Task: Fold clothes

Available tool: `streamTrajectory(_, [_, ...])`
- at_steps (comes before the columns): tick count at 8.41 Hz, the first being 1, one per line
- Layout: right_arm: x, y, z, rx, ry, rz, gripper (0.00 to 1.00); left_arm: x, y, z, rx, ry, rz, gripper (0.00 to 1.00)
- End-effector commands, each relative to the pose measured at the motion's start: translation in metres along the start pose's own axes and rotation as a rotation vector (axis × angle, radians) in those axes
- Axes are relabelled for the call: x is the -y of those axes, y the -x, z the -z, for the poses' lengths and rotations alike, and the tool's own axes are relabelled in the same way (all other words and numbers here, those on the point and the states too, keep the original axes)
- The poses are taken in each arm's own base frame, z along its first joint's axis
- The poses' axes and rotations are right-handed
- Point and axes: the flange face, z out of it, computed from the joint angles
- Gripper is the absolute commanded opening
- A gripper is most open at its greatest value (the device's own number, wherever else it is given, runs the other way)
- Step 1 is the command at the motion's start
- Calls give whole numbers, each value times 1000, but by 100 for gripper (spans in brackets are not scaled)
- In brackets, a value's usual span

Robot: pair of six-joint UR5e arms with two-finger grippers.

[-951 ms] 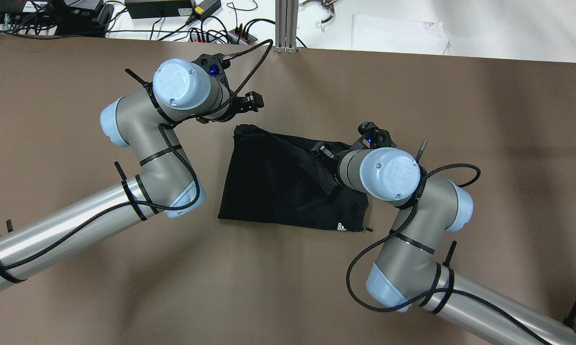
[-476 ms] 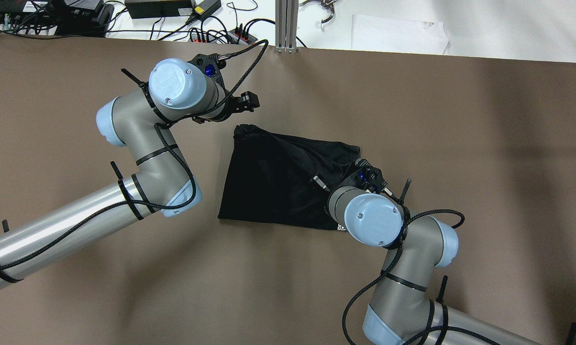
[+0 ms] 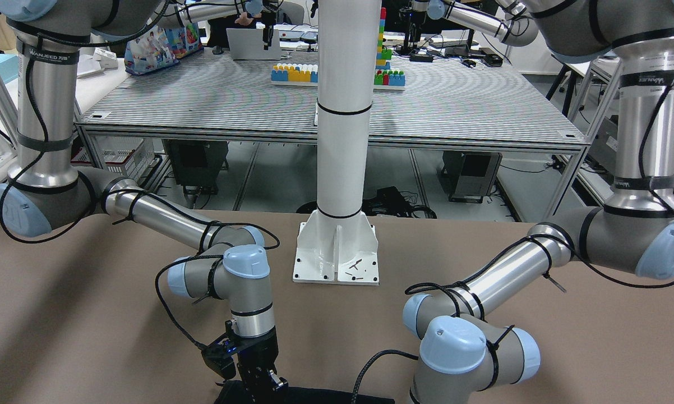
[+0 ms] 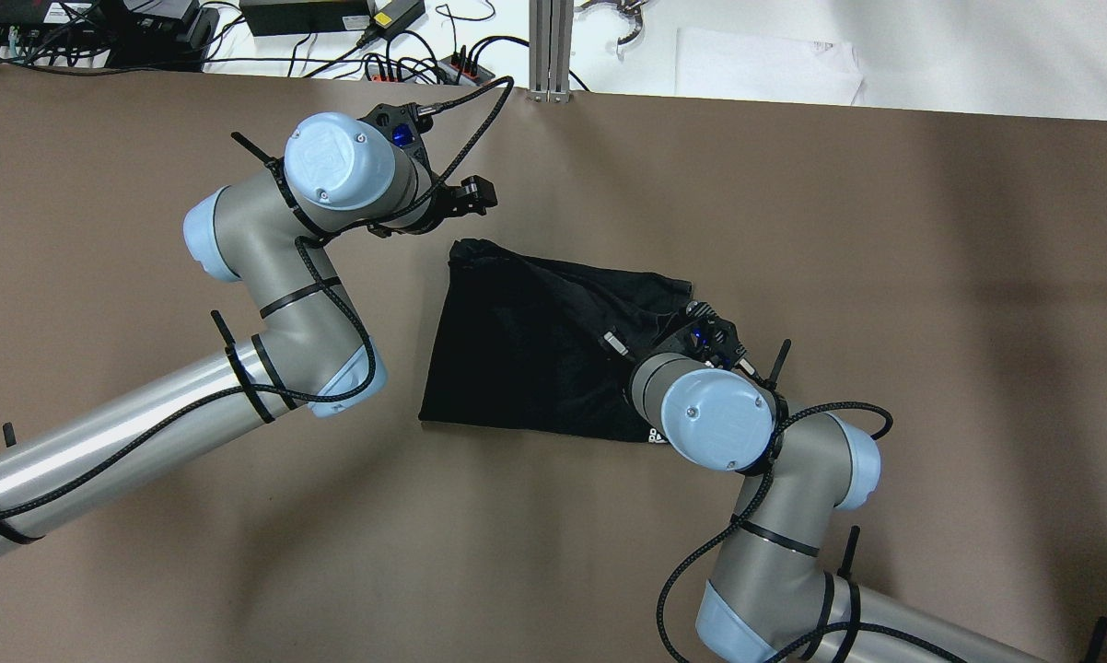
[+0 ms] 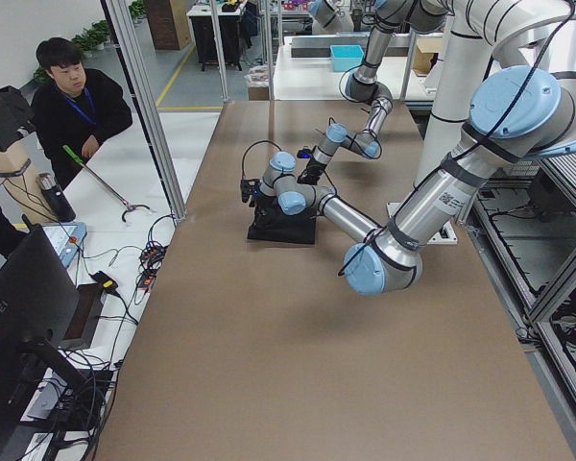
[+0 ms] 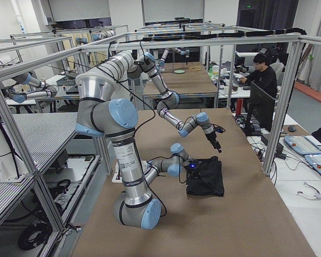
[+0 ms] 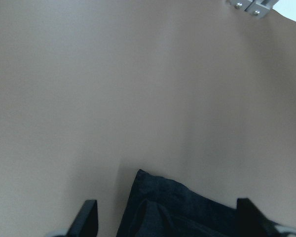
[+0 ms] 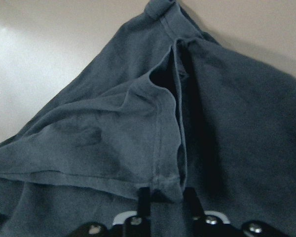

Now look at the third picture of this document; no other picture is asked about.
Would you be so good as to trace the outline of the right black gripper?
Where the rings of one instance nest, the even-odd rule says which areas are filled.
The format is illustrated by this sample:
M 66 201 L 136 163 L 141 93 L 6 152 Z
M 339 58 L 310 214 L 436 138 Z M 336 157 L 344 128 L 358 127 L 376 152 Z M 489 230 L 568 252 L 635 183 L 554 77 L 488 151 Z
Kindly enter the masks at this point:
M 276 374 L 278 357 L 276 329 L 260 337 L 240 337 L 232 328 L 201 349 L 206 365 L 223 379 L 238 370 L 245 389 L 254 401 L 283 401 L 288 381 Z

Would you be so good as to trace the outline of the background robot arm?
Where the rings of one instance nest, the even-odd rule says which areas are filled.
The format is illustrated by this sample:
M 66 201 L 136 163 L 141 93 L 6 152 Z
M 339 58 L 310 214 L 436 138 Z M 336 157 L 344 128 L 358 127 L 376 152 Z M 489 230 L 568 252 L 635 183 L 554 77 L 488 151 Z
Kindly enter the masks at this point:
M 488 15 L 477 8 L 453 1 L 411 1 L 414 11 L 424 11 L 431 20 L 449 20 L 484 35 L 496 38 L 507 46 L 521 48 L 537 38 L 539 28 L 518 1 L 497 1 L 505 18 Z

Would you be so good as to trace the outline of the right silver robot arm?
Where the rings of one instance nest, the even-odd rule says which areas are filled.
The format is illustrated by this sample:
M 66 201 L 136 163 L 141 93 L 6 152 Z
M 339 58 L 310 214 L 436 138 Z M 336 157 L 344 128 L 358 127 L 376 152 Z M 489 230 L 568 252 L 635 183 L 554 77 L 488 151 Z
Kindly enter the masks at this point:
M 226 332 L 206 345 L 204 362 L 223 379 L 239 374 L 255 403 L 283 403 L 288 381 L 276 373 L 270 268 L 264 235 L 249 223 L 212 221 L 145 191 L 127 177 L 71 162 L 79 49 L 91 34 L 109 44 L 139 38 L 154 26 L 183 26 L 175 1 L 0 1 L 21 57 L 17 133 L 19 161 L 0 184 L 0 224 L 27 244 L 55 238 L 81 218 L 108 214 L 136 222 L 197 250 L 163 271 L 177 294 L 227 301 Z

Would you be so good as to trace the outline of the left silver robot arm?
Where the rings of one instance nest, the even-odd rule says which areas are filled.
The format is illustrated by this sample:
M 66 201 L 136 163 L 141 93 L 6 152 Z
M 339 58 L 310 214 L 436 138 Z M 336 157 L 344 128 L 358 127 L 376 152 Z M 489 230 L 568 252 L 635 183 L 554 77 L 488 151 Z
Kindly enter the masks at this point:
M 466 403 L 538 371 L 529 333 L 485 316 L 576 259 L 674 284 L 674 1 L 524 1 L 530 28 L 561 61 L 621 60 L 613 195 L 538 223 L 463 281 L 407 289 L 402 319 L 420 339 L 412 403 Z

